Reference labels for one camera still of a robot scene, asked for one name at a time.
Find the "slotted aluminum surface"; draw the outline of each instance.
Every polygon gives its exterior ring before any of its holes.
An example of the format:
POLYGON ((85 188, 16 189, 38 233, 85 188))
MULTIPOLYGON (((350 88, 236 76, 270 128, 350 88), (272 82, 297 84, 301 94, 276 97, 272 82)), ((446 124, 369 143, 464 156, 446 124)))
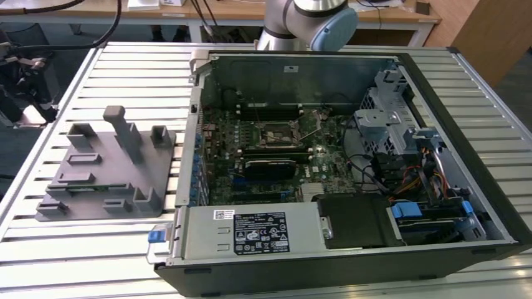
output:
MULTIPOLYGON (((173 218, 180 142, 190 84, 189 53, 202 44, 109 43, 92 50, 61 101, 58 121, 37 141, 2 200, 0 226, 1 298, 180 298, 146 263, 146 232, 173 218), (138 130, 166 125, 177 131, 164 214, 158 218, 37 222, 34 208, 69 144, 72 123, 102 121, 106 105, 122 105, 138 130)), ((249 50, 249 45, 216 45, 249 50)), ((349 47, 348 51, 408 52, 440 95, 528 225, 532 224, 529 133, 458 55, 445 49, 349 47)), ((426 111, 416 102, 429 123, 426 111)), ((446 278, 320 288, 233 298, 512 298, 532 297, 532 251, 480 263, 446 278)))

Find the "wooden desk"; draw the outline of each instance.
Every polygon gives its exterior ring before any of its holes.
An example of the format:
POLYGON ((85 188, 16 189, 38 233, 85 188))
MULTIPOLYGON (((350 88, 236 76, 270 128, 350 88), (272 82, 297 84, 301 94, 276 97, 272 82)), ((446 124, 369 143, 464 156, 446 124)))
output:
MULTIPOLYGON (((5 8, 34 8, 61 4, 66 0, 5 0, 0 9, 5 8)), ((205 18, 209 18, 202 1, 201 8, 205 18)), ((208 0, 213 10, 217 23, 221 26, 262 26, 264 4, 246 3, 233 0, 208 0)), ((406 0, 406 6, 412 7, 414 0, 406 0)), ((30 16, 6 16, 4 22, 42 22, 62 24, 109 24, 116 9, 114 0, 85 0, 80 5, 66 10, 30 16)), ((201 21, 190 1, 182 7, 161 6, 154 11, 122 11, 121 24, 158 24, 158 25, 186 25, 190 30, 192 42, 201 42, 201 21)), ((401 8, 381 9, 381 26, 378 25, 377 11, 358 13, 360 29, 390 29, 414 31, 410 46, 422 46, 432 27, 440 22, 436 14, 425 16, 408 12, 401 8)))
POLYGON ((532 44, 530 0, 430 0, 444 17, 426 41, 458 48, 492 87, 532 44))

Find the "barcode label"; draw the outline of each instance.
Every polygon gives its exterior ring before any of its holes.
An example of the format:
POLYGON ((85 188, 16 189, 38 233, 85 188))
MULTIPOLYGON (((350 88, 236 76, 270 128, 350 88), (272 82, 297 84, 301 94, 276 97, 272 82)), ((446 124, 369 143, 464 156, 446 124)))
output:
POLYGON ((232 219, 234 215, 234 210, 214 210, 213 219, 225 220, 232 219))

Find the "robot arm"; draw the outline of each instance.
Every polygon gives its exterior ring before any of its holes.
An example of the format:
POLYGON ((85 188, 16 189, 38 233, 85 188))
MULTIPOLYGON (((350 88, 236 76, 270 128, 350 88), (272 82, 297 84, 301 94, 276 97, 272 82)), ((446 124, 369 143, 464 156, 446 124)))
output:
POLYGON ((358 16, 348 0, 268 0, 258 50, 337 51, 348 43, 358 16))

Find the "blue latch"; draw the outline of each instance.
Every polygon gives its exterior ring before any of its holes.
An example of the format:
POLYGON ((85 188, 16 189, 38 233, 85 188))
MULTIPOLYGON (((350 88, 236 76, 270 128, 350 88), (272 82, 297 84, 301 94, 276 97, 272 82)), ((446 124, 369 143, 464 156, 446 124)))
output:
POLYGON ((470 205, 469 201, 462 201, 462 208, 465 210, 465 214, 466 215, 472 215, 473 214, 473 206, 470 205))
POLYGON ((414 202, 397 202, 392 207, 392 214, 394 218, 422 216, 421 210, 414 202))
POLYGON ((165 243, 166 232, 164 230, 153 230, 148 233, 148 243, 165 243))

